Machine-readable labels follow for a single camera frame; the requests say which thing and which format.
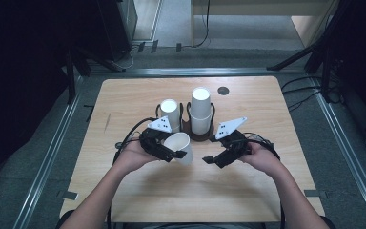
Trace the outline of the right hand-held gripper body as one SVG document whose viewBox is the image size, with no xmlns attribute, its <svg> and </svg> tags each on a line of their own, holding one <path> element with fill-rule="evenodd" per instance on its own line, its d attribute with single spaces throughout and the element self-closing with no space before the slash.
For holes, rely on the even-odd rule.
<svg viewBox="0 0 366 229">
<path fill-rule="evenodd" d="M 237 119 L 220 122 L 217 131 L 210 137 L 211 142 L 220 142 L 226 149 L 241 149 L 247 146 L 247 138 L 238 131 L 248 118 L 242 116 Z"/>
</svg>

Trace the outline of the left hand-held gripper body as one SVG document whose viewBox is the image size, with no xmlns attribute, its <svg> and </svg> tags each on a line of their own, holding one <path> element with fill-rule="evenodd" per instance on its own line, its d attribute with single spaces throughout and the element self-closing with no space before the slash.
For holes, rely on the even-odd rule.
<svg viewBox="0 0 366 229">
<path fill-rule="evenodd" d="M 166 116 L 155 119 L 139 137 L 141 147 L 150 155 L 158 156 L 163 142 L 172 134 L 169 119 Z"/>
</svg>

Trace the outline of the white paper cup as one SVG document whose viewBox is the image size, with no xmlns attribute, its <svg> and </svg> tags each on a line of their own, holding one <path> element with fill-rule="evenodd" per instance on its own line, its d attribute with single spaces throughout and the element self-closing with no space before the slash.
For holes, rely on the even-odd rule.
<svg viewBox="0 0 366 229">
<path fill-rule="evenodd" d="M 160 103 L 161 115 L 166 116 L 169 119 L 172 131 L 174 133 L 179 131 L 180 119 L 179 119 L 179 107 L 175 100 L 165 99 Z"/>
<path fill-rule="evenodd" d="M 191 114 L 197 118 L 205 118 L 210 114 L 211 94 L 205 87 L 197 87 L 192 91 Z"/>
<path fill-rule="evenodd" d="M 191 114 L 191 130 L 196 135 L 204 135 L 211 128 L 212 113 L 208 113 L 204 117 Z"/>
<path fill-rule="evenodd" d="M 164 141 L 164 146 L 174 152 L 183 151 L 186 153 L 182 158 L 175 158 L 181 165 L 187 166 L 193 162 L 191 139 L 186 133 L 175 133 L 169 136 Z"/>
</svg>

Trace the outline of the black wire cup holder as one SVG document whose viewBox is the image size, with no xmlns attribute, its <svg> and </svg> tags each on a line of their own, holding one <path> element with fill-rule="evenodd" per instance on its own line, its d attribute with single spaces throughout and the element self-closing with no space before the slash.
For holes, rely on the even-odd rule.
<svg viewBox="0 0 366 229">
<path fill-rule="evenodd" d="M 211 128 L 210 130 L 204 134 L 204 135 L 196 135 L 192 132 L 191 130 L 191 103 L 188 103 L 186 107 L 183 107 L 182 103 L 177 103 L 178 107 L 179 107 L 179 119 L 180 119 L 180 128 L 178 132 L 183 132 L 189 135 L 189 137 L 194 140 L 194 141 L 205 141 L 207 140 L 209 137 L 212 136 L 212 134 L 214 133 L 214 114 L 215 114 L 215 107 L 213 104 L 211 104 L 211 113 L 212 113 L 212 117 L 211 117 Z M 156 106 L 155 109 L 155 115 L 157 117 L 162 116 L 161 115 L 161 110 L 160 110 L 160 104 L 158 104 Z"/>
</svg>

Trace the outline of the person's left hand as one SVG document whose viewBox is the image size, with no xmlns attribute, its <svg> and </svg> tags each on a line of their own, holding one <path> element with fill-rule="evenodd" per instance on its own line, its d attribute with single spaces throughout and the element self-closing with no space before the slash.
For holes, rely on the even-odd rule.
<svg viewBox="0 0 366 229">
<path fill-rule="evenodd" d="M 148 154 L 138 141 L 131 141 L 122 150 L 114 166 L 122 174 L 126 175 L 156 160 L 157 157 Z"/>
</svg>

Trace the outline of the person's right hand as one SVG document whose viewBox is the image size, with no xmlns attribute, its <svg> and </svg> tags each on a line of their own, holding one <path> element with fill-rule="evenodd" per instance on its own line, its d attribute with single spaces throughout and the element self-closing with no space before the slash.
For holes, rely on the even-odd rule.
<svg viewBox="0 0 366 229">
<path fill-rule="evenodd" d="M 250 142 L 248 146 L 251 151 L 242 156 L 239 160 L 248 163 L 256 170 L 264 172 L 269 177 L 276 177 L 286 170 L 279 159 L 266 148 L 258 143 Z"/>
</svg>

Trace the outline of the black tape strip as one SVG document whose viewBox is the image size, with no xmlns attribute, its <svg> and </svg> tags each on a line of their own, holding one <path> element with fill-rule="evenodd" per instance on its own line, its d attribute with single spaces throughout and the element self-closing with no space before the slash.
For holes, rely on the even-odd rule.
<svg viewBox="0 0 366 229">
<path fill-rule="evenodd" d="M 91 118 L 92 118 L 92 113 L 93 113 L 93 110 L 94 110 L 94 105 L 88 105 L 88 104 L 84 104 L 83 105 L 84 108 L 87 108 L 89 110 L 89 114 L 86 118 L 86 122 L 90 122 Z"/>
</svg>

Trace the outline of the black metal stand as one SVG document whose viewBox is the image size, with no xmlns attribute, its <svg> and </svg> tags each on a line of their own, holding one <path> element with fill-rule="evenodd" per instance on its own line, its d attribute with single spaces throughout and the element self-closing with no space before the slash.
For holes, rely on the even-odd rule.
<svg viewBox="0 0 366 229">
<path fill-rule="evenodd" d="M 70 48 L 66 55 L 66 76 L 68 79 L 69 104 L 71 104 L 76 98 L 74 70 L 77 70 L 81 75 L 84 76 L 89 76 L 92 72 L 92 69 L 88 64 L 88 59 L 93 60 L 94 62 L 112 72 L 120 73 L 126 70 L 123 67 L 117 67 L 115 63 L 100 58 L 99 56 L 83 48 Z"/>
</svg>

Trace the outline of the black cabinet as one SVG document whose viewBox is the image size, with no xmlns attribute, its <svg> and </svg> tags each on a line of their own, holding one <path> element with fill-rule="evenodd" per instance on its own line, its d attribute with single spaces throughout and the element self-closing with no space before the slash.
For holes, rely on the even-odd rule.
<svg viewBox="0 0 366 229">
<path fill-rule="evenodd" d="M 133 0 L 96 0 L 112 57 L 132 49 L 138 20 Z"/>
</svg>

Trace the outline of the black tripod stand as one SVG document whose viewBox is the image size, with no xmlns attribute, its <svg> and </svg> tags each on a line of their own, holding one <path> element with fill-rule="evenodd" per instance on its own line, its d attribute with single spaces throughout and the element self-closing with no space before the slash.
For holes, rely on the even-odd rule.
<svg viewBox="0 0 366 229">
<path fill-rule="evenodd" d="M 329 21 L 323 34 L 312 45 L 300 52 L 297 52 L 296 54 L 290 56 L 289 58 L 274 66 L 267 67 L 266 70 L 274 72 L 281 71 L 282 69 L 296 62 L 298 59 L 301 59 L 302 57 L 309 54 L 310 57 L 304 66 L 304 71 L 306 73 L 315 73 L 320 65 L 323 65 L 320 93 L 323 96 L 324 100 L 327 103 L 330 103 L 329 84 L 331 77 L 331 68 L 333 64 L 332 53 L 334 40 L 336 38 L 336 34 L 339 31 L 339 25 L 341 24 L 342 17 L 349 7 L 350 2 L 351 0 L 339 1 L 339 6 L 337 7 L 337 10 L 335 11 L 332 19 Z"/>
</svg>

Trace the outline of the light wooden desk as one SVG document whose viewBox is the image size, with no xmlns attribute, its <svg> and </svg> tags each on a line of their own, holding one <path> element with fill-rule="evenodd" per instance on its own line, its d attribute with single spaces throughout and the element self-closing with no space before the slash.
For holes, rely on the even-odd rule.
<svg viewBox="0 0 366 229">
<path fill-rule="evenodd" d="M 191 0 L 191 39 L 194 44 L 196 15 L 273 15 L 290 16 L 304 47 L 321 35 L 325 20 L 339 0 Z"/>
</svg>

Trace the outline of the metal floor rail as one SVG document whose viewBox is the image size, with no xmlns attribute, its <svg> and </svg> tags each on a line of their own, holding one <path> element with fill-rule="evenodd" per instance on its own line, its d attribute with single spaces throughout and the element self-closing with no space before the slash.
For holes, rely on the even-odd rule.
<svg viewBox="0 0 366 229">
<path fill-rule="evenodd" d="M 76 110 L 76 107 L 80 100 L 80 88 L 84 83 L 84 78 L 78 76 L 76 79 L 76 96 L 72 102 L 66 106 L 65 112 L 62 114 L 58 127 L 51 139 L 49 148 L 45 153 L 42 163 L 38 169 L 38 172 L 33 180 L 30 189 L 27 192 L 27 196 L 22 205 L 22 208 L 16 218 L 12 229 L 27 229 L 31 221 L 32 214 L 34 213 L 35 207 L 42 195 L 44 187 L 47 183 L 49 175 L 51 173 L 53 164 L 58 155 L 59 149 L 65 137 L 65 134 L 71 123 L 71 119 Z"/>
<path fill-rule="evenodd" d="M 263 68 L 163 68 L 163 69 L 128 69 L 122 72 L 111 72 L 106 69 L 96 69 L 91 76 L 108 78 L 150 78 L 150 77 L 215 77 L 215 76 L 259 76 L 304 74 L 302 68 L 290 68 L 280 71 L 269 71 Z"/>
<path fill-rule="evenodd" d="M 333 106 L 330 103 L 327 103 L 321 94 L 319 94 L 316 99 L 335 136 L 335 140 L 351 171 L 351 174 L 356 182 L 356 186 L 358 187 L 358 190 L 366 203 L 366 171 L 359 162 L 356 151 L 352 147 L 349 138 L 341 126 Z"/>
</svg>

